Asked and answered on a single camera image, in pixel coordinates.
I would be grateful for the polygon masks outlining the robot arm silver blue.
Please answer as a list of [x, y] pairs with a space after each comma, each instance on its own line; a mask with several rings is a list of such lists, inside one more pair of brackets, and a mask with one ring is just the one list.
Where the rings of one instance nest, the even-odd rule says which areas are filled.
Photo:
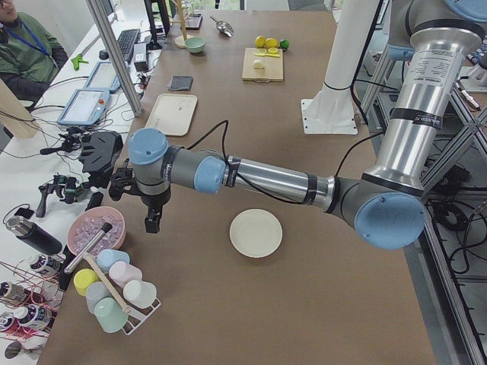
[[410, 45], [412, 60], [390, 116], [377, 162], [360, 179], [318, 177], [225, 154], [170, 144], [157, 129], [129, 138], [133, 193], [148, 206], [146, 229], [158, 231], [174, 184], [215, 194], [239, 186], [293, 205], [315, 205], [344, 220], [372, 246], [399, 249], [425, 225], [419, 179], [466, 56], [486, 32], [484, 1], [398, 1], [390, 45]]

